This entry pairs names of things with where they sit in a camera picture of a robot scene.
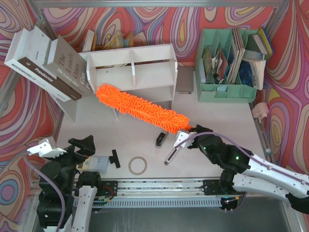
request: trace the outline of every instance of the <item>metal rail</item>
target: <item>metal rail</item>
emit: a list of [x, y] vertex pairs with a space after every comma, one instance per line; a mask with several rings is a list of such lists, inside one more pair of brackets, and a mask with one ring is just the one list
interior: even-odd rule
[[279, 7], [284, 0], [34, 0], [38, 8], [54, 7]]

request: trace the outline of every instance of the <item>pink object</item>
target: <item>pink object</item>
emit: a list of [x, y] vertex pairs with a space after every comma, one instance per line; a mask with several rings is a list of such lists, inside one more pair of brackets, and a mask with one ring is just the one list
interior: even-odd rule
[[267, 114], [269, 113], [268, 106], [266, 102], [260, 102], [258, 103], [252, 110], [252, 115], [254, 118], [258, 118], [259, 123], [262, 123], [262, 119], [264, 117], [267, 117]]

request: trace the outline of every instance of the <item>white table surface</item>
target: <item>white table surface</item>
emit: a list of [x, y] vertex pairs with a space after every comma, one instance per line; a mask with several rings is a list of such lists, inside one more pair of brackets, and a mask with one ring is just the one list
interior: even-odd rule
[[[175, 94], [173, 109], [190, 118], [190, 125], [200, 124], [222, 133], [240, 146], [264, 157], [253, 117], [246, 103], [201, 103], [197, 100], [196, 85], [192, 94]], [[102, 178], [187, 178], [219, 177], [222, 169], [213, 165], [198, 149], [182, 149], [170, 165], [164, 160], [173, 148], [175, 135], [169, 134], [160, 149], [155, 140], [161, 129], [130, 115], [119, 113], [115, 118], [111, 108], [100, 103], [96, 96], [82, 98], [78, 102], [76, 123], [64, 116], [57, 140], [58, 147], [69, 146], [70, 138], [83, 139], [94, 136], [96, 155], [111, 156], [116, 149], [121, 168], [109, 164]], [[133, 175], [129, 161], [141, 156], [147, 160], [147, 170]], [[141, 160], [132, 162], [132, 170], [144, 168]]]

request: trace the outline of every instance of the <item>psychedelic wallpaper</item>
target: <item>psychedelic wallpaper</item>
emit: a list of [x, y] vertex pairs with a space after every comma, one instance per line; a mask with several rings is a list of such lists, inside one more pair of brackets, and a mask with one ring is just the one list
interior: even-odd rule
[[258, 96], [269, 107], [265, 129], [277, 163], [309, 174], [308, 0], [290, 1], [271, 40], [275, 53]]
[[[0, 91], [9, 68], [3, 62], [15, 32], [35, 22], [23, 0], [0, 0]], [[0, 232], [20, 230], [30, 185], [37, 176], [22, 159], [29, 146], [51, 136], [60, 109], [44, 90], [21, 77], [0, 118]], [[40, 167], [44, 160], [29, 158]]]
[[[33, 27], [25, 0], [0, 0], [0, 64], [15, 32]], [[57, 34], [77, 47], [88, 29], [105, 44], [117, 32], [134, 32], [134, 45], [172, 43], [178, 61], [193, 66], [203, 28], [257, 29], [272, 8], [50, 8], [44, 14]], [[308, 161], [308, 0], [291, 0], [281, 26], [271, 33], [275, 54], [258, 96], [270, 113], [265, 122], [277, 162], [306, 172]], [[8, 68], [0, 66], [0, 87]], [[60, 110], [49, 95], [21, 77], [0, 119], [0, 231], [17, 231], [23, 205], [36, 176], [21, 160], [23, 151], [55, 131]], [[37, 166], [43, 165], [33, 158]]]

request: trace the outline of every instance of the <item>book spine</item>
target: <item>book spine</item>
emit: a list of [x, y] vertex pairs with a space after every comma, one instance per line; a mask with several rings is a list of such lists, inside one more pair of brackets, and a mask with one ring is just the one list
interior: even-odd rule
[[69, 99], [75, 101], [82, 98], [78, 92], [65, 84], [61, 79], [54, 79], [27, 57], [18, 60], [18, 65], [19, 67], [22, 65], [22, 67], [20, 67], [21, 69], [27, 69], [30, 76], [37, 79], [40, 83], [44, 83], [45, 87], [43, 88], [46, 91], [58, 97], [62, 101], [67, 101]]

